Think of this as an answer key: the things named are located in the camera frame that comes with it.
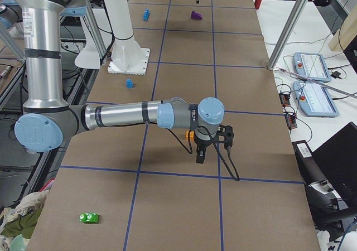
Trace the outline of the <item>aluminium frame post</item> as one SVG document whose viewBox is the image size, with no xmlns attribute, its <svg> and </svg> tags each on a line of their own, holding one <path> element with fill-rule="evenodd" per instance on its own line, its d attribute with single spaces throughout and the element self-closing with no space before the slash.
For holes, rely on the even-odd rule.
<svg viewBox="0 0 357 251">
<path fill-rule="evenodd" d="M 303 11 L 303 9 L 305 8 L 306 3 L 308 2 L 308 0 L 296 0 L 292 10 L 288 16 L 288 19 L 284 25 L 284 28 L 279 36 L 279 39 L 273 49 L 273 52 L 269 58 L 269 62 L 267 64 L 267 69 L 268 70 L 274 70 L 274 68 L 276 67 L 276 63 L 280 57 L 280 55 L 282 54 L 284 47 L 287 44 L 287 41 L 289 39 L 289 37 L 291 36 L 291 33 Z"/>
</svg>

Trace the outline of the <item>small blue block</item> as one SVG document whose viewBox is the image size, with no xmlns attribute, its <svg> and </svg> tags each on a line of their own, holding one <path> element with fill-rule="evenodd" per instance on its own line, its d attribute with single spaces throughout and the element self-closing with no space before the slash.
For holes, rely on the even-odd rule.
<svg viewBox="0 0 357 251">
<path fill-rule="evenodd" d="M 127 79 L 126 80 L 126 87 L 128 89 L 132 89 L 134 87 L 134 83 L 133 83 L 133 80 L 132 79 Z"/>
</svg>

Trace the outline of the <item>long blue brick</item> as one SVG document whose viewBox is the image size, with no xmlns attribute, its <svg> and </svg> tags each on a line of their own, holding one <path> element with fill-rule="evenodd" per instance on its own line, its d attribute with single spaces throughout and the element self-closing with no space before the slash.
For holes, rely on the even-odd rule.
<svg viewBox="0 0 357 251">
<path fill-rule="evenodd" d="M 143 13 L 143 20 L 148 21 L 149 16 L 150 16 L 150 10 L 149 10 L 149 8 L 146 8 Z"/>
</svg>

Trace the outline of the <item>green double brick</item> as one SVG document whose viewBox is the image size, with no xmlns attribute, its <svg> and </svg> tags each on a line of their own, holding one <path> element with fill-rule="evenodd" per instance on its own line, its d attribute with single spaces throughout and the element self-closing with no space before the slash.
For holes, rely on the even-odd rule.
<svg viewBox="0 0 357 251">
<path fill-rule="evenodd" d="M 97 224 L 99 222 L 98 213 L 81 213 L 79 215 L 79 221 L 85 224 Z"/>
</svg>

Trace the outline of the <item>white pedestal column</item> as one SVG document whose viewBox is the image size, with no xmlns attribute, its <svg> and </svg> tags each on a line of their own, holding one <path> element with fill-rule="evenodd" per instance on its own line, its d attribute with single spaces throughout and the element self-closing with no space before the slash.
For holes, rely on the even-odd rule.
<svg viewBox="0 0 357 251">
<path fill-rule="evenodd" d="M 127 0 L 104 0 L 104 3 L 115 37 L 112 53 L 118 52 L 122 46 L 129 49 L 139 48 L 134 39 Z"/>
</svg>

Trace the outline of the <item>purple trapezoid block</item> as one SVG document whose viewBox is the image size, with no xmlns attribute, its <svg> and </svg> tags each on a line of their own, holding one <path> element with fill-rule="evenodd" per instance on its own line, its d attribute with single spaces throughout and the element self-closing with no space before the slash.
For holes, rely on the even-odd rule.
<svg viewBox="0 0 357 251">
<path fill-rule="evenodd" d="M 191 19 L 202 20 L 202 14 L 196 11 L 191 11 Z"/>
</svg>

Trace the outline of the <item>orange trapezoid block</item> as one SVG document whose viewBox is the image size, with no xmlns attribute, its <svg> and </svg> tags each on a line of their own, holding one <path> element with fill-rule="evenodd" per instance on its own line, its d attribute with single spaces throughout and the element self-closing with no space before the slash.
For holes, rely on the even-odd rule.
<svg viewBox="0 0 357 251">
<path fill-rule="evenodd" d="M 186 131 L 185 140 L 188 142 L 192 142 L 194 140 L 194 131 Z"/>
</svg>

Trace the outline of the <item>far teach pendant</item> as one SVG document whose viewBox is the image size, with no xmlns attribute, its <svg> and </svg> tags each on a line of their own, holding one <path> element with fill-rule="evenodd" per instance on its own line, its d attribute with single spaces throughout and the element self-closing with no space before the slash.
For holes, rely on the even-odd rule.
<svg viewBox="0 0 357 251">
<path fill-rule="evenodd" d="M 293 56 L 294 71 L 312 80 L 328 83 L 331 76 L 322 54 L 296 52 Z"/>
</svg>

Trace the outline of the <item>teach pendant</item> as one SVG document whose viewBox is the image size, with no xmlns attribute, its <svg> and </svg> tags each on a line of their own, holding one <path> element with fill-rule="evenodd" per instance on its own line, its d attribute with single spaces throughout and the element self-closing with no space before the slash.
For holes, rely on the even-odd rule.
<svg viewBox="0 0 357 251">
<path fill-rule="evenodd" d="M 292 91 L 305 116 L 333 118 L 340 115 L 331 95 L 321 85 L 295 81 Z"/>
<path fill-rule="evenodd" d="M 331 76 L 322 54 L 296 52 L 293 56 L 294 71 L 312 80 L 328 83 Z"/>
</svg>

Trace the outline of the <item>black laptop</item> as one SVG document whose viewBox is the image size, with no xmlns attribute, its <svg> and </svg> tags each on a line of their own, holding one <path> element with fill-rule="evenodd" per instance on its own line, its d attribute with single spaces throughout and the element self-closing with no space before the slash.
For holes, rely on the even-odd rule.
<svg viewBox="0 0 357 251">
<path fill-rule="evenodd" d="M 356 207 L 356 124 L 346 124 L 312 156 L 347 205 Z"/>
</svg>

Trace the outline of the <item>white pedestal base plate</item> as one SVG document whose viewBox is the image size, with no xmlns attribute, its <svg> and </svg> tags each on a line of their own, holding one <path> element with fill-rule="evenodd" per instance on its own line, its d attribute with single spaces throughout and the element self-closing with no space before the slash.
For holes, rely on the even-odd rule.
<svg viewBox="0 0 357 251">
<path fill-rule="evenodd" d="M 108 66 L 110 74 L 130 74 L 130 75 L 145 75 L 150 55 L 150 49 L 137 48 L 129 49 L 122 48 L 112 53 L 112 60 Z"/>
</svg>

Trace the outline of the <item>near teach pendant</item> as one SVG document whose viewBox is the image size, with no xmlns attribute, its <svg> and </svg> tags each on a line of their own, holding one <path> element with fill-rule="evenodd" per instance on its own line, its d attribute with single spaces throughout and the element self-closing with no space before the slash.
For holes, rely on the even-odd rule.
<svg viewBox="0 0 357 251">
<path fill-rule="evenodd" d="M 305 116 L 333 118 L 340 115 L 331 95 L 321 85 L 295 81 L 292 91 Z"/>
</svg>

